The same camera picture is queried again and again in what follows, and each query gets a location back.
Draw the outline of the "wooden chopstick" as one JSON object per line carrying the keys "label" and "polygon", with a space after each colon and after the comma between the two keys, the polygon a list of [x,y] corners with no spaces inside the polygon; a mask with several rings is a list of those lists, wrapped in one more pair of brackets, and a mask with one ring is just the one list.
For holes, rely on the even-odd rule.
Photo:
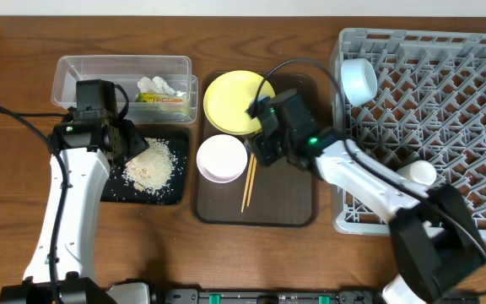
{"label": "wooden chopstick", "polygon": [[251,194],[254,186],[256,170],[257,170],[257,158],[255,155],[252,155],[250,161],[250,171],[247,174],[248,182],[247,182],[247,191],[246,191],[246,200],[245,200],[246,207],[250,206]]}
{"label": "wooden chopstick", "polygon": [[250,205],[251,201],[251,191],[253,188],[254,176],[257,167],[257,160],[254,154],[251,154],[248,170],[246,174],[246,183],[244,188],[243,200],[241,203],[240,212],[243,213],[245,208]]}

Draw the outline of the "pile of rice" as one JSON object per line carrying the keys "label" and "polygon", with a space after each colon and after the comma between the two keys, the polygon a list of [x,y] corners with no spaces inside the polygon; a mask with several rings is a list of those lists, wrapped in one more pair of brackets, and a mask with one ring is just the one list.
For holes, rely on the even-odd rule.
{"label": "pile of rice", "polygon": [[140,192],[163,194],[175,176],[176,155],[167,140],[147,138],[146,141],[149,147],[126,164],[122,176]]}

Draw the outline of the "green orange snack wrapper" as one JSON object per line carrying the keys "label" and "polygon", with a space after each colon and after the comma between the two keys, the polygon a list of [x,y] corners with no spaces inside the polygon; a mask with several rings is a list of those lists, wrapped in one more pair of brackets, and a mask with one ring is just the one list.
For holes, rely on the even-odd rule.
{"label": "green orange snack wrapper", "polygon": [[176,104],[181,105],[185,103],[185,100],[181,97],[174,96],[174,95],[162,95],[162,94],[155,94],[155,93],[139,93],[136,96],[137,103],[146,103],[146,104]]}

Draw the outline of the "white bowl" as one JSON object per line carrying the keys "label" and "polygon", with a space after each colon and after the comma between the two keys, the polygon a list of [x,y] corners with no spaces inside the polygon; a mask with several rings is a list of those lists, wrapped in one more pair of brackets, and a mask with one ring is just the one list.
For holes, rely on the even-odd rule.
{"label": "white bowl", "polygon": [[237,179],[247,166],[244,144],[228,134],[206,139],[197,151],[197,169],[210,182],[229,183]]}

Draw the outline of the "white tissue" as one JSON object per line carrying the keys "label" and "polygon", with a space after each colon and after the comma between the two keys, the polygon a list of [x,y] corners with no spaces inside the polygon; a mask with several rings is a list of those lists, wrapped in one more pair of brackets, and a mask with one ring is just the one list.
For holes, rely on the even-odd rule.
{"label": "white tissue", "polygon": [[172,97],[183,97],[185,94],[170,87],[160,76],[155,76],[151,79],[142,77],[137,82],[137,86],[141,94],[168,95]]}

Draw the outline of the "yellow plate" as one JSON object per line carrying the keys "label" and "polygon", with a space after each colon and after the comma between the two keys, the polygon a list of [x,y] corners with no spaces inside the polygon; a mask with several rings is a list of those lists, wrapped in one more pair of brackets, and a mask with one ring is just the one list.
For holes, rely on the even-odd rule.
{"label": "yellow plate", "polygon": [[235,70],[218,76],[206,89],[204,113],[218,130],[232,135],[257,132],[261,123],[246,110],[254,101],[263,77],[251,71]]}

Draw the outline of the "light blue bowl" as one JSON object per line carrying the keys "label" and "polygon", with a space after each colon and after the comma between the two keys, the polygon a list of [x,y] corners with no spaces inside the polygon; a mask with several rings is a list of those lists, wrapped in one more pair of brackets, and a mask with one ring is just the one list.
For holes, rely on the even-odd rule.
{"label": "light blue bowl", "polygon": [[378,84],[375,70],[365,58],[343,61],[341,82],[344,94],[351,106],[362,106],[377,95]]}

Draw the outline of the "white cup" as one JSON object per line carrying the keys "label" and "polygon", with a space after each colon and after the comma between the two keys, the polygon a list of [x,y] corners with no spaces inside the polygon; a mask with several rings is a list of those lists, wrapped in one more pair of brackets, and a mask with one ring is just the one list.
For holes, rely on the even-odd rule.
{"label": "white cup", "polygon": [[417,160],[397,170],[397,174],[412,182],[432,186],[437,178],[437,171],[426,160]]}

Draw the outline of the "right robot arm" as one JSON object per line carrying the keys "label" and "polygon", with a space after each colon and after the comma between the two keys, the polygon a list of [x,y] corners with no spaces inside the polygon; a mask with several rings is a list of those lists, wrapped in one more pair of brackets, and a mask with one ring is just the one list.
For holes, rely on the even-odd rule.
{"label": "right robot arm", "polygon": [[399,274],[381,292],[385,303],[437,303],[486,265],[485,243],[455,187],[409,181],[335,128],[320,128],[296,90],[254,100],[246,114],[260,123],[246,144],[261,166],[285,158],[387,224]]}

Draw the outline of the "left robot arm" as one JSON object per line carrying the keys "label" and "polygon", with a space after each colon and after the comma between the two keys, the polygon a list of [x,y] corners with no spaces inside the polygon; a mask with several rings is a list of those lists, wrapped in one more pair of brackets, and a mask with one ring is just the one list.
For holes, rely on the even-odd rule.
{"label": "left robot arm", "polygon": [[51,187],[33,258],[1,303],[112,303],[95,279],[95,232],[105,184],[149,144],[119,108],[119,84],[76,84],[77,105],[41,139],[51,153]]}

